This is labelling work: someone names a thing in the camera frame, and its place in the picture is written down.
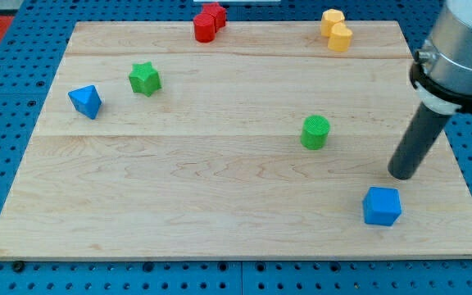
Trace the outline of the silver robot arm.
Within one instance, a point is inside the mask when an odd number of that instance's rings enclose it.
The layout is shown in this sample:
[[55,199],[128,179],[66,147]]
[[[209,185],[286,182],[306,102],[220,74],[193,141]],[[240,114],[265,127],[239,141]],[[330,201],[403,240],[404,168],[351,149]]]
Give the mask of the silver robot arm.
[[422,103],[442,116],[472,115],[472,0],[446,0],[410,80]]

